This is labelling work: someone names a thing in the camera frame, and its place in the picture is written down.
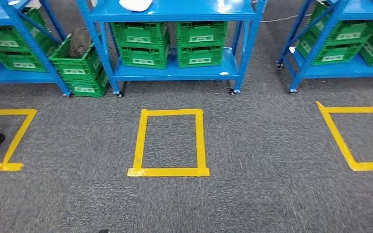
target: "cable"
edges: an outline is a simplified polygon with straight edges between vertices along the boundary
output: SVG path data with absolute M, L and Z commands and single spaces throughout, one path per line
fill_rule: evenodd
M 278 22 L 278 21 L 288 20 L 288 19 L 292 19 L 292 18 L 296 18 L 296 17 L 298 17 L 298 15 L 296 15 L 296 16 L 290 16 L 290 17 L 287 17 L 287 18 L 274 19 L 274 20 L 262 20 L 261 23 L 272 23 L 272 22 Z

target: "gray carpet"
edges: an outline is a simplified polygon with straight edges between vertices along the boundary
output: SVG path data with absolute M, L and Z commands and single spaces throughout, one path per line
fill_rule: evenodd
M 300 4 L 270 0 L 264 18 Z M 73 0 L 54 11 L 67 32 L 82 26 Z M 124 98 L 101 100 L 0 85 L 0 108 L 38 110 L 11 159 L 24 168 L 0 172 L 0 233 L 372 233 L 373 171 L 349 169 L 315 101 L 373 105 L 373 79 L 309 80 L 288 95 L 274 61 L 292 23 L 261 25 L 235 97 L 225 81 L 131 82 Z M 211 175 L 127 177 L 142 108 L 203 109 Z M 355 159 L 373 161 L 373 114 L 333 117 Z M 10 139 L 21 122 L 0 116 L 0 133 Z M 143 165 L 195 164 L 193 127 L 193 117 L 149 119 Z

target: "yellow tape square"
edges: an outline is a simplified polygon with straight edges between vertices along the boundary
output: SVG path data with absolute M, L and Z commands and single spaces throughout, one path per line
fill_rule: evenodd
M 36 114 L 35 109 L 0 109 L 0 116 L 3 115 L 26 115 L 25 120 L 21 124 L 19 130 L 9 144 L 9 148 L 6 151 L 2 163 L 0 163 L 0 171 L 19 171 L 23 167 L 22 163 L 10 163 L 9 159 L 17 148 L 20 140 L 31 124 Z
M 350 150 L 345 144 L 344 139 L 335 126 L 330 113 L 373 113 L 373 106 L 371 107 L 324 107 L 317 101 L 318 109 L 334 137 L 335 142 L 338 144 L 339 150 L 344 156 L 350 168 L 354 171 L 373 171 L 373 162 L 356 162 Z
M 197 167 L 174 168 L 142 168 L 145 135 L 148 117 L 195 115 L 195 137 L 197 145 Z M 173 109 L 173 110 L 147 110 L 142 109 L 139 117 L 138 133 L 134 163 L 128 169 L 128 176 L 209 176 L 209 169 L 205 163 L 205 142 L 203 136 L 203 110 L 202 109 Z

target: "lower shelf tier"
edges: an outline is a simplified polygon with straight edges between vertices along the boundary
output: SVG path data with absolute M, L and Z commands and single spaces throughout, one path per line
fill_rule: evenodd
M 231 48 L 225 47 L 220 66 L 178 68 L 176 50 L 171 49 L 166 69 L 126 67 L 119 59 L 115 66 L 116 81 L 233 80 L 238 69 Z
M 55 83 L 55 80 L 49 73 L 7 70 L 0 64 L 0 83 Z
M 289 48 L 298 68 L 304 65 L 305 59 L 293 47 Z M 322 66 L 309 66 L 303 79 L 329 79 L 329 78 L 365 78 L 373 77 L 373 67 L 368 66 L 357 54 L 351 61 Z

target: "white object on shelf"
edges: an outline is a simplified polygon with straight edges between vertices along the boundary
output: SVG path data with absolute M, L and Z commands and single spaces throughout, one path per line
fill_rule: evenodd
M 145 11 L 151 5 L 152 0 L 120 0 L 120 5 L 129 11 Z

